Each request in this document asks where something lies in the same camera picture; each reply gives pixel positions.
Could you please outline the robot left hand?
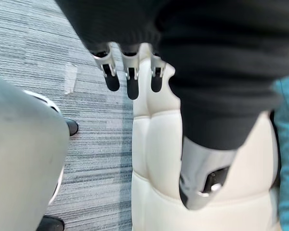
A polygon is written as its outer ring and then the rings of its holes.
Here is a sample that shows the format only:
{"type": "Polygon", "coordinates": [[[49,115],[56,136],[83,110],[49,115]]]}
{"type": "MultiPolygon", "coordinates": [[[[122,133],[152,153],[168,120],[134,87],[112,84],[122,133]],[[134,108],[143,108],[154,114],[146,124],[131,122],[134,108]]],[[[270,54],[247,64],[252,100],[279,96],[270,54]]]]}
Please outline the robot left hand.
{"type": "Polygon", "coordinates": [[[179,193],[203,208],[259,114],[279,102],[273,83],[289,75],[289,0],[59,0],[92,54],[107,42],[124,52],[150,43],[175,68],[171,91],[183,126],[179,193]]]}

